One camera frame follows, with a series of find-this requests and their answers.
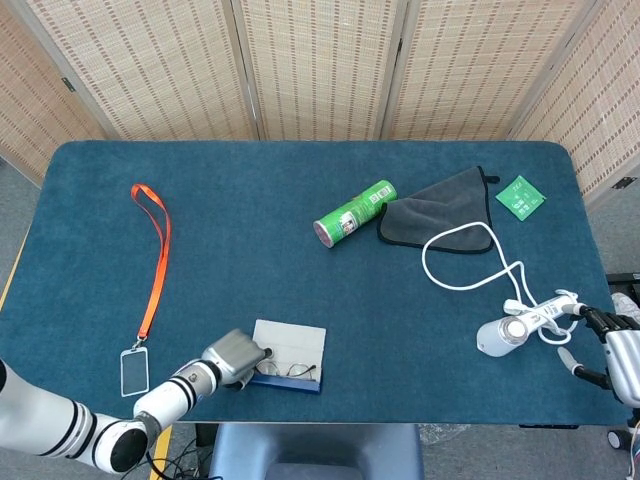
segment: glasses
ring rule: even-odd
[[[262,375],[274,375],[277,377],[289,377],[299,378],[301,380],[314,380],[313,372],[316,369],[315,365],[305,365],[304,363],[294,363],[288,369],[287,373],[282,375],[278,365],[271,360],[260,362],[256,365],[256,370]]]

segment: id card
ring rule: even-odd
[[[146,347],[120,354],[120,394],[123,397],[149,391],[149,354]]]

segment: gray towel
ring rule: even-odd
[[[387,243],[422,248],[435,235],[470,222],[491,227],[487,183],[498,183],[481,167],[473,167],[410,197],[383,206],[378,236]],[[483,253],[491,250],[493,240],[481,227],[447,235],[430,249],[454,253]]]

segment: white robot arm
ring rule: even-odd
[[[576,377],[612,390],[624,405],[640,409],[640,324],[631,317],[582,304],[576,305],[572,313],[584,317],[587,327],[597,335],[607,370],[606,373],[589,370],[578,363],[569,350],[559,348],[558,354],[564,365]]]
[[[0,360],[0,447],[65,457],[108,473],[133,468],[160,433],[218,386],[242,389],[271,355],[232,330],[169,380],[140,397],[133,419],[94,414],[86,406],[35,387]]]

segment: orange lanyard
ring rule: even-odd
[[[142,192],[144,193],[153,203],[158,205],[162,211],[164,212],[164,218],[166,223],[167,233],[164,235],[160,225],[154,218],[147,208],[140,203],[138,200],[138,194]],[[147,337],[149,337],[149,330],[151,329],[151,324],[153,323],[153,317],[156,314],[156,310],[158,308],[158,302],[160,302],[160,295],[162,294],[162,287],[164,286],[164,278],[167,273],[167,264],[169,263],[169,244],[171,242],[171,219],[169,218],[169,212],[167,212],[167,207],[164,206],[162,199],[147,185],[142,183],[136,183],[133,187],[131,187],[131,198],[136,204],[149,215],[153,226],[158,232],[158,236],[160,237],[160,256],[158,257],[158,265],[156,266],[156,278],[153,281],[153,287],[151,288],[151,296],[149,297],[149,304],[147,305],[147,311],[144,313],[144,319],[142,320],[142,325],[140,325],[140,329],[138,330],[138,339],[136,343],[133,345],[133,349],[136,349],[142,342],[144,342]]]

